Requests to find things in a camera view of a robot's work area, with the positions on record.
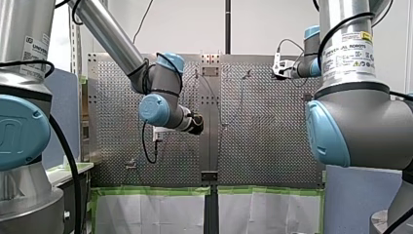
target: pegboard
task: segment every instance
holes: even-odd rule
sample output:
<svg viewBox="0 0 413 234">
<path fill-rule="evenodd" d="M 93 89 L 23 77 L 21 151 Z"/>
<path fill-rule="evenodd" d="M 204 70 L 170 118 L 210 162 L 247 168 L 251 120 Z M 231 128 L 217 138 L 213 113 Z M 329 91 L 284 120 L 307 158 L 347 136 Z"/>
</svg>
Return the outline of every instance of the pegboard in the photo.
<svg viewBox="0 0 413 234">
<path fill-rule="evenodd" d="M 164 142 L 159 143 L 158 162 L 149 164 L 141 141 L 143 121 L 137 112 L 143 96 L 131 90 L 129 79 L 107 54 L 94 54 L 92 58 L 93 80 L 89 82 L 89 91 L 93 99 L 90 101 L 91 124 L 95 128 L 92 128 L 91 148 L 99 158 L 93 172 L 93 186 L 199 186 L 199 137 L 186 133 L 165 134 Z M 197 69 L 199 64 L 192 57 L 186 58 L 179 101 L 195 111 L 198 111 Z M 149 157 L 153 158 L 151 126 L 145 128 L 145 143 Z M 136 160 L 137 165 L 127 170 L 125 165 L 130 160 Z"/>
<path fill-rule="evenodd" d="M 303 95 L 320 79 L 271 78 L 271 57 L 223 56 L 218 184 L 319 188 L 324 166 L 312 156 Z"/>
<path fill-rule="evenodd" d="M 167 134 L 158 163 L 151 165 L 141 146 L 137 106 L 142 96 L 131 90 L 129 79 L 107 54 L 91 57 L 90 151 L 99 159 L 93 186 L 200 186 L 207 170 L 218 172 L 217 184 L 323 187 L 324 167 L 311 155 L 302 99 L 320 87 L 319 79 L 308 80 L 303 88 L 271 79 L 272 57 L 221 56 L 207 64 L 201 55 L 183 55 L 180 103 L 205 115 L 206 129 L 201 136 Z M 204 67 L 217 67 L 217 77 L 204 74 Z M 145 131 L 153 157 L 152 128 Z M 137 167 L 126 170 L 131 159 Z"/>
</svg>

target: green tape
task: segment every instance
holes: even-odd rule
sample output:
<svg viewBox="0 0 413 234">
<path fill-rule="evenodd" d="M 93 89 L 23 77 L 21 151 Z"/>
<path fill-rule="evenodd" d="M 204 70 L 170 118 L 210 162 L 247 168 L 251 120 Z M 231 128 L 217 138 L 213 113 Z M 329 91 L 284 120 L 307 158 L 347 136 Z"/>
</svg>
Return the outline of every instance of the green tape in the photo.
<svg viewBox="0 0 413 234">
<path fill-rule="evenodd" d="M 297 195 L 306 197 L 319 197 L 323 194 L 323 189 L 299 189 L 283 187 L 262 187 L 262 186 L 218 186 L 218 194 L 252 194 L 269 193 Z"/>
<path fill-rule="evenodd" d="M 93 188 L 92 193 L 98 196 L 108 195 L 148 195 L 148 196 L 206 196 L 209 187 L 200 188 L 157 188 L 146 186 L 122 186 Z"/>
<path fill-rule="evenodd" d="M 321 197 L 319 199 L 319 234 L 324 234 L 324 192 L 321 193 Z"/>
</svg>

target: white wall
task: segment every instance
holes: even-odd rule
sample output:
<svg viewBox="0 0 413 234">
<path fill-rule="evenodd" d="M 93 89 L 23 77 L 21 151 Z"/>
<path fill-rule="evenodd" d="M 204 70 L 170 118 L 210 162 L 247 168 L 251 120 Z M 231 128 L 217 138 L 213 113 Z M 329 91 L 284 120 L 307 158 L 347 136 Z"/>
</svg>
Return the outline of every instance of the white wall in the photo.
<svg viewBox="0 0 413 234">
<path fill-rule="evenodd" d="M 392 90 L 408 92 L 406 86 L 407 70 L 411 61 L 407 56 L 412 53 L 408 47 L 409 26 L 413 19 L 410 0 L 395 0 L 386 18 L 374 28 L 374 53 L 377 78 L 386 82 Z"/>
<path fill-rule="evenodd" d="M 48 60 L 56 68 L 70 72 L 69 10 L 64 5 L 55 10 Z"/>
</svg>

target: black wire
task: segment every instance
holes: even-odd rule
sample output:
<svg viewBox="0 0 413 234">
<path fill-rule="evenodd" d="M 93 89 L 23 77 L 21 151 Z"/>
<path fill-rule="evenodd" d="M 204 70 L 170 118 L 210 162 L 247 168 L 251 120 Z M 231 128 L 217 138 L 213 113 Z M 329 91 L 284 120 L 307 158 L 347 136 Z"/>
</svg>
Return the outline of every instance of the black wire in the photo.
<svg viewBox="0 0 413 234">
<path fill-rule="evenodd" d="M 379 20 L 377 20 L 377 21 L 373 24 L 373 27 L 376 26 L 376 25 L 379 24 L 382 20 L 385 19 L 385 17 L 386 17 L 387 14 L 389 13 L 390 9 L 392 8 L 393 2 L 394 2 L 394 0 L 392 0 L 392 1 L 390 2 L 389 7 L 388 7 L 388 9 L 386 10 L 386 12 L 383 14 L 383 16 L 382 16 Z"/>
<path fill-rule="evenodd" d="M 413 208 L 410 208 L 404 215 L 402 215 L 398 220 L 396 220 L 388 229 L 386 229 L 383 234 L 391 234 L 394 232 L 403 222 L 409 219 L 413 215 Z"/>
<path fill-rule="evenodd" d="M 319 3 L 317 3 L 317 0 L 313 0 L 313 3 L 316 10 L 319 12 Z"/>
<path fill-rule="evenodd" d="M 69 143 L 67 142 L 66 137 L 64 136 L 63 130 L 58 125 L 56 119 L 51 114 L 49 122 L 52 128 L 55 130 L 58 140 L 60 141 L 61 147 L 63 148 L 64 154 L 66 154 L 67 161 L 70 166 L 70 171 L 73 177 L 73 184 L 75 190 L 75 234 L 81 234 L 82 228 L 82 190 L 80 187 L 80 178 L 76 166 L 76 161 L 73 156 L 72 151 L 70 150 Z"/>
<path fill-rule="evenodd" d="M 331 28 L 331 30 L 328 31 L 328 33 L 324 36 L 321 43 L 319 44 L 319 53 L 318 53 L 318 57 L 317 57 L 317 61 L 319 63 L 319 70 L 321 70 L 321 58 L 322 58 L 322 52 L 324 51 L 325 46 L 327 45 L 328 41 L 334 36 L 334 34 L 338 30 L 340 30 L 341 27 L 344 24 L 348 23 L 349 21 L 356 20 L 356 19 L 359 19 L 359 18 L 369 17 L 369 18 L 373 19 L 374 16 L 375 16 L 374 13 L 360 13 L 360 14 L 354 15 L 352 17 L 349 17 L 347 19 L 343 19 L 337 25 L 335 25 L 333 28 Z"/>
<path fill-rule="evenodd" d="M 55 71 L 55 66 L 47 60 L 19 60 L 19 61 L 7 61 L 0 62 L 0 67 L 17 66 L 17 65 L 27 65 L 27 64 L 46 64 L 50 67 L 48 72 L 45 74 L 45 78 L 50 76 Z"/>
<path fill-rule="evenodd" d="M 70 2 L 70 0 L 64 0 L 64 1 L 59 2 L 58 4 L 55 5 L 55 9 L 63 6 L 64 4 L 66 4 L 68 2 Z"/>
<path fill-rule="evenodd" d="M 86 215 L 87 215 L 87 212 L 88 212 L 89 190 L 90 190 L 90 187 L 91 187 L 90 180 L 91 179 L 87 175 L 86 176 L 86 194 L 85 194 L 85 203 L 84 203 L 85 208 L 83 209 L 83 219 L 82 219 L 81 230 L 83 230 L 85 228 Z"/>
<path fill-rule="evenodd" d="M 76 25 L 83 25 L 82 22 L 78 22 L 76 21 L 76 10 L 79 7 L 79 4 L 82 0 L 77 0 L 77 2 L 75 3 L 75 5 L 73 5 L 72 8 L 72 21 L 76 24 Z"/>
<path fill-rule="evenodd" d="M 180 73 L 180 71 L 178 70 L 178 68 L 175 66 L 175 64 L 173 64 L 173 62 L 166 56 L 162 55 L 161 53 L 157 53 L 156 56 L 162 57 L 163 59 L 165 59 L 170 65 L 173 66 L 173 69 L 175 69 L 176 74 L 179 77 L 179 82 L 180 82 L 180 89 L 179 89 L 179 93 L 181 93 L 182 91 L 182 86 L 183 86 L 183 80 L 182 80 L 182 74 Z"/>
<path fill-rule="evenodd" d="M 149 156 L 148 156 L 148 151 L 146 151 L 146 144 L 145 144 L 145 127 L 146 127 L 146 123 L 147 121 L 145 121 L 143 123 L 143 127 L 142 127 L 142 146 L 143 146 L 143 152 L 145 152 L 145 157 L 146 160 L 148 160 L 148 162 L 150 164 L 156 164 L 156 162 L 158 161 L 158 153 L 155 153 L 155 159 L 152 161 Z"/>
<path fill-rule="evenodd" d="M 398 97 L 404 98 L 404 99 L 406 99 L 406 100 L 413 101 L 413 97 L 412 97 L 412 96 L 405 95 L 405 94 L 401 94 L 401 93 L 398 93 L 398 92 L 395 92 L 395 91 L 390 91 L 390 95 L 398 96 Z"/>
<path fill-rule="evenodd" d="M 142 28 L 142 25 L 143 25 L 143 23 L 145 22 L 146 16 L 148 15 L 149 10 L 151 9 L 151 6 L 152 6 L 153 1 L 154 1 L 154 0 L 151 0 L 151 2 L 149 3 L 148 8 L 146 9 L 145 15 L 143 15 L 143 18 L 142 18 L 142 20 L 140 21 L 139 29 L 136 31 L 136 33 L 135 33 L 134 36 L 133 36 L 133 43 L 136 41 L 137 34 L 139 34 L 140 29 Z"/>
</svg>

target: metal frame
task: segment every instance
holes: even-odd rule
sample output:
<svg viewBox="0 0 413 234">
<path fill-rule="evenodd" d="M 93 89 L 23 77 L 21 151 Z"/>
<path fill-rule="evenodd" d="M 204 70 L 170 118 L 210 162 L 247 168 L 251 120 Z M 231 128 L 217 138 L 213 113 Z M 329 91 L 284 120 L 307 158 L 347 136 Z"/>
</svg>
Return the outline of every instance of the metal frame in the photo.
<svg viewBox="0 0 413 234">
<path fill-rule="evenodd" d="M 156 59 L 155 55 L 145 55 L 149 58 L 150 61 L 154 61 Z M 228 63 L 233 64 L 262 64 L 260 67 L 268 66 L 268 70 L 271 71 L 271 63 L 273 61 L 272 57 L 268 56 L 227 56 L 221 54 L 201 54 L 201 55 L 183 55 L 184 59 L 187 61 L 187 66 L 185 69 L 192 67 L 190 71 L 186 70 L 184 75 L 184 82 L 190 82 L 192 86 L 197 86 L 198 93 L 195 92 L 197 90 L 190 89 L 185 90 L 183 94 L 187 96 L 192 96 L 192 101 L 197 103 L 190 103 L 185 100 L 184 104 L 192 105 L 192 108 L 198 110 L 205 118 L 205 130 L 199 136 L 199 183 L 198 184 L 185 184 L 185 183 L 156 183 L 156 184 L 144 184 L 150 186 L 162 186 L 162 187 L 182 187 L 182 186 L 209 186 L 211 188 L 210 195 L 206 196 L 206 208 L 205 208 L 205 233 L 218 233 L 219 232 L 219 211 L 218 211 L 218 192 L 217 186 L 218 184 L 223 184 L 220 181 L 220 174 L 222 174 L 225 170 L 222 169 L 219 165 L 219 158 L 222 157 L 221 153 L 221 143 L 222 143 L 222 131 L 223 131 L 223 121 L 225 119 L 225 113 L 223 113 L 222 101 L 222 93 L 227 92 L 226 90 L 222 90 L 223 80 L 221 77 L 223 76 L 223 72 L 225 67 Z M 105 65 L 99 65 L 100 61 L 105 62 L 112 62 L 113 60 L 107 54 L 89 54 L 88 57 L 89 62 L 89 111 L 90 111 L 90 152 L 91 152 L 91 161 L 92 162 L 101 162 L 104 166 L 104 161 L 100 157 L 100 149 L 98 147 L 98 138 L 97 135 L 98 131 L 97 128 L 99 126 L 99 116 L 97 116 L 97 105 L 99 102 L 99 90 L 98 90 L 98 77 L 99 77 L 99 69 L 104 69 Z M 308 90 L 302 89 L 298 90 L 291 86 L 291 90 L 289 94 L 297 95 L 301 94 L 302 97 L 308 96 Z M 128 98 L 134 97 L 129 96 L 128 94 L 123 94 L 125 96 L 126 101 Z M 144 171 L 139 166 L 133 168 L 136 172 L 143 172 L 143 173 L 150 173 L 151 170 L 157 170 L 156 167 L 148 168 Z M 287 186 L 287 187 L 301 187 L 301 188 L 323 188 L 322 183 L 322 172 L 324 170 L 324 166 L 318 164 L 317 172 L 318 172 L 318 183 L 317 184 L 303 184 L 303 183 L 249 183 L 243 185 L 268 185 L 268 186 Z M 117 186 L 119 184 L 99 184 L 99 186 Z"/>
</svg>

